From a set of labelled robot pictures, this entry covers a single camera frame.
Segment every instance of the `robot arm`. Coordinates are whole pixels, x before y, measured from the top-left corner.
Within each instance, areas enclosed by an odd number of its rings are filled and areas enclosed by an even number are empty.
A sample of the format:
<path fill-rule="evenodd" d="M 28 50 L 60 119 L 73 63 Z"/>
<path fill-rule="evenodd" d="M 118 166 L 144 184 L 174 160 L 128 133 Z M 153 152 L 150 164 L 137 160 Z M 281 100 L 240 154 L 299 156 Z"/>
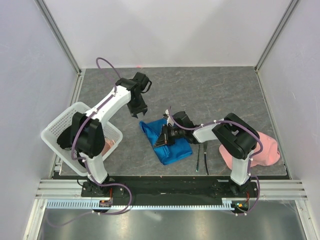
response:
<path fill-rule="evenodd" d="M 109 119 L 126 104 L 132 117 L 138 118 L 137 114 L 139 113 L 143 113 L 144 115 L 148 107 L 142 94 L 150 89 L 152 82 L 145 74 L 137 72 L 133 79 L 121 78 L 115 85 L 116 87 L 114 89 L 116 89 L 116 92 L 114 90 L 111 91 L 96 106 L 85 113 L 76 112 L 72 117 L 69 130 L 68 146 L 71 146 L 81 125 L 94 114 L 85 124 L 77 138 L 75 151 L 81 157 L 86 158 L 90 172 L 98 183 L 103 183 L 108 176 L 102 156 L 102 151 L 106 144 L 103 132 L 104 126 Z"/>
<path fill-rule="evenodd" d="M 168 110 L 164 115 L 167 124 L 162 127 L 161 134 L 154 147 L 173 145 L 175 139 L 186 138 L 191 144 L 200 144 L 210 140 L 219 140 L 232 156 L 231 180 L 237 185 L 244 185 L 250 178 L 250 156 L 257 146 L 257 141 L 242 128 L 228 123 L 209 124 L 203 127 L 194 125 L 184 111 L 177 112 L 172 117 L 179 125 L 195 130 L 185 130 L 174 126 Z M 222 121 L 232 121 L 250 130 L 259 138 L 259 134 L 234 113 L 229 113 Z"/>

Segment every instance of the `pink towel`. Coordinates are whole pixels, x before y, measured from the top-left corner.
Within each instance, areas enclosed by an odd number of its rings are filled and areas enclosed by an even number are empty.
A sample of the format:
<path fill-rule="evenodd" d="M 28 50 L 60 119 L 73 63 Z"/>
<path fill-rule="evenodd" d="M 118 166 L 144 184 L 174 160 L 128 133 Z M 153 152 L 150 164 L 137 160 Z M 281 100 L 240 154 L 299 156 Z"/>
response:
<path fill-rule="evenodd" d="M 258 132 L 260 140 L 263 144 L 263 151 L 259 154 L 253 156 L 253 161 L 251 162 L 251 167 L 256 165 L 261 166 L 270 166 L 275 164 L 280 159 L 280 153 L 278 151 L 278 143 L 272 137 L 265 135 L 262 132 Z M 257 143 L 254 152 L 260 150 L 260 145 Z M 228 166 L 229 169 L 232 169 L 232 156 L 223 145 L 220 145 L 219 151 Z"/>

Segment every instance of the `blue cloth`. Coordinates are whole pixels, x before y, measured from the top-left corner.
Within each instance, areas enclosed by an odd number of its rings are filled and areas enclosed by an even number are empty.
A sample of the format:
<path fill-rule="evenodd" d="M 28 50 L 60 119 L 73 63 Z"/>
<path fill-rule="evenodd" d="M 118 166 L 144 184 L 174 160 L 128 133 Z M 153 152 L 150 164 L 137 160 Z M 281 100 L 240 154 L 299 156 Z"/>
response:
<path fill-rule="evenodd" d="M 162 126 L 167 124 L 167 120 L 160 119 L 150 123 L 139 122 L 142 131 L 149 139 L 152 147 L 156 143 L 161 134 Z M 175 139 L 175 144 L 171 146 L 153 147 L 153 150 L 163 165 L 172 164 L 176 161 L 184 159 L 192 154 L 190 144 L 184 138 Z"/>

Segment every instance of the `black cable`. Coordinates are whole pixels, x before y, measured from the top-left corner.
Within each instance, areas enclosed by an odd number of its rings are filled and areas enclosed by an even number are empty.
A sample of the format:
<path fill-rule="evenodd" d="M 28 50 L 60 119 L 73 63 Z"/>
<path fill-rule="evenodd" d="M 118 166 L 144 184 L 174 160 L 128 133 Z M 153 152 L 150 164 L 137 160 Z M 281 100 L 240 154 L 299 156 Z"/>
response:
<path fill-rule="evenodd" d="M 79 179 L 77 179 L 76 182 L 77 182 L 81 187 L 84 187 L 83 185 L 80 184 Z"/>

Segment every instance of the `white basket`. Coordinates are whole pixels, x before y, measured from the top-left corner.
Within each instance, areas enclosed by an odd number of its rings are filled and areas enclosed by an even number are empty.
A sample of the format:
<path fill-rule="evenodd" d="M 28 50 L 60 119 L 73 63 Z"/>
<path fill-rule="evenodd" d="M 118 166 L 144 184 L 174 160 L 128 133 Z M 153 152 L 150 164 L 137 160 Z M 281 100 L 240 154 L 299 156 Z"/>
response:
<path fill-rule="evenodd" d="M 67 127 L 71 126 L 72 118 L 76 112 L 83 114 L 89 109 L 90 107 L 83 102 L 76 102 L 53 120 L 41 133 L 42 140 L 80 176 L 86 176 L 87 170 L 77 160 L 71 158 L 71 150 L 64 150 L 57 144 L 57 139 Z M 105 160 L 121 142 L 123 134 L 110 122 L 103 124 L 102 128 L 104 137 L 114 141 L 114 145 L 102 157 Z"/>

